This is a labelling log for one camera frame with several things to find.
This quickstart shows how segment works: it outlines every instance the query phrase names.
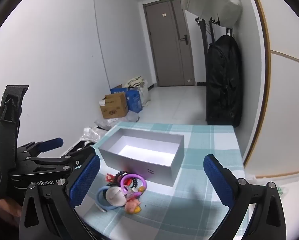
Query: open box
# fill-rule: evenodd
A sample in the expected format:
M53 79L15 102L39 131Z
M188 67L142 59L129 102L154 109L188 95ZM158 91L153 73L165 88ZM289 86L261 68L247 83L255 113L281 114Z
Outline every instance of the open box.
M173 186L184 158L184 135L120 128L98 149L111 168Z

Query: blue textured pad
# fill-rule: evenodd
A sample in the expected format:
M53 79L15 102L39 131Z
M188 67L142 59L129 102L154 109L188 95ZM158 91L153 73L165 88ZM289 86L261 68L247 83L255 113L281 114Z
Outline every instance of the blue textured pad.
M203 167L222 204L232 208L234 205L233 190L232 187L227 183L222 172L217 168L216 164L209 156L205 156Z
M42 153L48 152L50 150L62 147L64 144L64 141L62 138L55 138L53 140L41 142L38 146L38 150Z
M69 192L69 204L71 207L79 206L85 198L91 184L100 169L100 159L95 155L75 181Z

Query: purple ring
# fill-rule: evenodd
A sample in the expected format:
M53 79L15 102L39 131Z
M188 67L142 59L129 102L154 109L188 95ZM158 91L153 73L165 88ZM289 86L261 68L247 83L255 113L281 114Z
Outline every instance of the purple ring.
M145 180L143 177L141 177L140 175L137 175L137 174L127 174L127 175L125 175L125 176L121 179L121 189L122 189L123 193L127 193L127 192L128 192L128 191L124 188L124 182L125 182L126 179L129 179L129 178L137 178L137 179L141 180L142 183L143 183L142 186L145 187L145 189L147 188L146 180ZM136 193L134 193L134 196L135 196L135 197L138 197L138 196L140 196L140 195L142 195L142 194L143 194L142 192L136 192Z

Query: human hand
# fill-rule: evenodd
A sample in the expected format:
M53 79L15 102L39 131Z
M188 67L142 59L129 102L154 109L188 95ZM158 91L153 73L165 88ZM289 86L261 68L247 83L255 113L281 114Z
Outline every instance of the human hand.
M19 218L22 214L22 207L13 199L7 197L0 199L0 218L5 222L19 227Z

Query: checkered tablecloth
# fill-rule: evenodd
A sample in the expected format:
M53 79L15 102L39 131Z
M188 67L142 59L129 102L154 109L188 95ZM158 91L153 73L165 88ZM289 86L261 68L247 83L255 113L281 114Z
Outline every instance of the checkered tablecloth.
M185 156L173 187L148 182L140 197L141 212L124 208L103 213L95 205L97 190L106 185L105 174L116 174L101 158L98 147L119 128L184 135ZM232 126L146 124L121 122L95 144L101 158L96 176L78 214L95 230L112 240L203 240L208 239L228 211L220 202L203 170L203 159L214 154L237 178L244 178L239 146ZM235 238L241 239L248 224L245 216Z

